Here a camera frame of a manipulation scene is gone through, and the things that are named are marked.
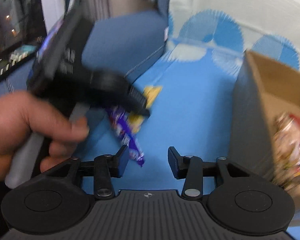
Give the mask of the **person's left hand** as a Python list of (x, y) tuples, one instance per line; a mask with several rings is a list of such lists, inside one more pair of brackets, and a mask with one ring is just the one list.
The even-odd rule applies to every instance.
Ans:
[(50, 103), (26, 91), (0, 97), (0, 180), (10, 170), (13, 155), (32, 132), (51, 138), (49, 155), (40, 163), (44, 172), (70, 158), (89, 134), (86, 117), (70, 122)]

